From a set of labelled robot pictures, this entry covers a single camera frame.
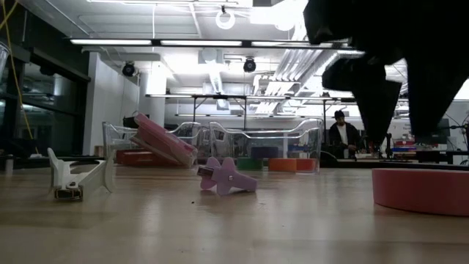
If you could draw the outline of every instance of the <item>clear plastic bin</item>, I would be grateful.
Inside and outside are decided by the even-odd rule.
[[[253,161],[265,159],[275,162],[288,160],[290,163],[298,161],[298,164],[306,162],[309,166],[299,165],[295,171],[318,172],[322,129],[322,120],[318,119],[307,119],[296,128],[282,131],[233,130],[224,128],[218,122],[211,122],[212,156],[232,157],[238,164],[239,160],[252,164]]]
[[[172,133],[184,142],[196,147],[199,150],[198,158],[206,158],[210,155],[210,131],[209,128],[204,127],[202,124],[184,122],[173,131],[168,131],[167,133]],[[108,153],[111,153],[112,150],[134,150],[141,148],[130,140],[136,134],[137,129],[135,128],[125,128],[103,122],[104,156],[107,157]]]

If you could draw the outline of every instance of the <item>man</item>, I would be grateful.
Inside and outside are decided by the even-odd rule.
[[[336,158],[349,158],[355,154],[360,144],[360,134],[352,124],[345,122],[342,111],[334,113],[336,123],[329,128],[329,143]]]

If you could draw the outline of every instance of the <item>table surface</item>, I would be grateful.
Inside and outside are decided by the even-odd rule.
[[[117,168],[85,202],[49,169],[0,177],[0,263],[465,263],[469,219],[373,203],[369,169],[252,172],[256,193],[201,191],[192,169]]]

